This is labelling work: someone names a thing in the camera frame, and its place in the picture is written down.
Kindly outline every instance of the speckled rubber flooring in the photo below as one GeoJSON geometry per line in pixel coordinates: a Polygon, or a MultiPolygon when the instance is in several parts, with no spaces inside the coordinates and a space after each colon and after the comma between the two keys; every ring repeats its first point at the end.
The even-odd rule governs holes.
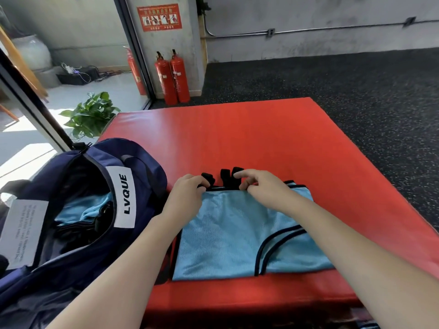
{"type": "Polygon", "coordinates": [[[182,106],[308,96],[439,231],[439,48],[209,64],[182,106]]]}

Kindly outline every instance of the fire extinguisher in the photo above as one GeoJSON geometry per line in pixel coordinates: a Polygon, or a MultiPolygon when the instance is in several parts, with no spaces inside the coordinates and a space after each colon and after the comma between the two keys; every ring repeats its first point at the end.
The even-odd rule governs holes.
{"type": "Polygon", "coordinates": [[[171,67],[169,62],[163,59],[160,52],[157,52],[157,62],[155,63],[158,78],[162,85],[163,96],[167,105],[176,105],[178,103],[177,93],[175,92],[174,81],[172,79],[171,67]]]}
{"type": "Polygon", "coordinates": [[[133,58],[133,54],[131,53],[131,49],[129,47],[126,47],[126,54],[128,59],[129,67],[131,68],[131,72],[133,73],[134,80],[136,81],[137,89],[139,90],[139,93],[141,96],[146,96],[145,87],[142,83],[142,80],[140,79],[140,73],[137,69],[136,63],[133,58]]]}
{"type": "Polygon", "coordinates": [[[175,88],[177,89],[178,100],[180,103],[187,103],[190,100],[189,88],[187,86],[186,71],[184,61],[172,50],[171,69],[174,76],[175,88]]]}

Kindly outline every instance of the light blue fabric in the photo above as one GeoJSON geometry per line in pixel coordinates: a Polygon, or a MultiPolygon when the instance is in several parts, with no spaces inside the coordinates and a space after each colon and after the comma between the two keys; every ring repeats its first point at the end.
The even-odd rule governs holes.
{"type": "Polygon", "coordinates": [[[112,194],[79,197],[64,205],[63,210],[55,218],[59,226],[78,221],[93,222],[104,204],[112,200],[112,194]]]}
{"type": "MultiPolygon", "coordinates": [[[[307,188],[292,191],[312,200],[307,188]]],[[[265,238],[297,225],[290,217],[267,209],[240,190],[205,192],[198,215],[183,228],[173,280],[253,276],[256,254],[265,238]]],[[[264,248],[266,252],[284,233],[264,248]]],[[[333,268],[308,233],[283,244],[270,258],[267,272],[308,272],[333,268]]]]}

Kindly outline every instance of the gray concrete wall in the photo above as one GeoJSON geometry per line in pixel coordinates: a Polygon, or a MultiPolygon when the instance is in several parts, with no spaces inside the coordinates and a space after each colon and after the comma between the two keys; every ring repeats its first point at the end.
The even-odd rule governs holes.
{"type": "MultiPolygon", "coordinates": [[[[439,19],[439,0],[205,0],[213,34],[439,19]]],[[[439,46],[439,23],[253,36],[207,41],[209,62],[439,46]]]]}
{"type": "Polygon", "coordinates": [[[113,0],[0,0],[9,19],[37,34],[55,61],[127,66],[125,33],[113,0]]]}
{"type": "Polygon", "coordinates": [[[170,60],[172,49],[175,49],[184,59],[187,83],[191,96],[199,96],[204,83],[204,70],[195,0],[127,1],[157,97],[162,98],[163,92],[154,65],[157,56],[156,52],[159,51],[165,59],[170,60]],[[177,30],[144,32],[137,13],[137,7],[172,3],[178,3],[182,28],[177,30]]]}

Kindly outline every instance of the red gym mat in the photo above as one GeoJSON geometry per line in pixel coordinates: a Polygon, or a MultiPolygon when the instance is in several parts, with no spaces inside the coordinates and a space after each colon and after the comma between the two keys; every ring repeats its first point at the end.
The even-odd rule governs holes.
{"type": "MultiPolygon", "coordinates": [[[[118,114],[102,139],[143,146],[170,186],[186,173],[268,170],[310,189],[349,226],[439,278],[439,238],[310,98],[178,107],[118,114]]],[[[191,316],[328,309],[358,300],[335,270],[241,279],[168,282],[153,288],[145,317],[161,324],[191,316]]]]}

